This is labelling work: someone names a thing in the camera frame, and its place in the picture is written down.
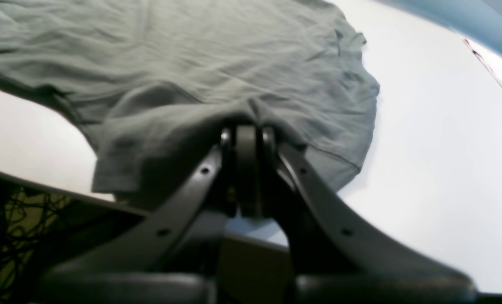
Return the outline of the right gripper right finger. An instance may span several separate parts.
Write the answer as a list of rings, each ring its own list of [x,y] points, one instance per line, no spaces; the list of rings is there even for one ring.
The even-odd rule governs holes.
[[[376,229],[302,153],[262,129],[264,194],[289,241],[295,292],[474,292],[470,278]]]

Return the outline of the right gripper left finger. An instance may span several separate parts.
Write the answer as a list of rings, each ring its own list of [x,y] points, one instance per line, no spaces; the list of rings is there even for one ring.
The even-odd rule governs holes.
[[[153,214],[113,241],[58,264],[46,278],[135,272],[212,276],[226,223],[235,215],[226,182],[232,140],[231,130],[223,129],[219,144]]]

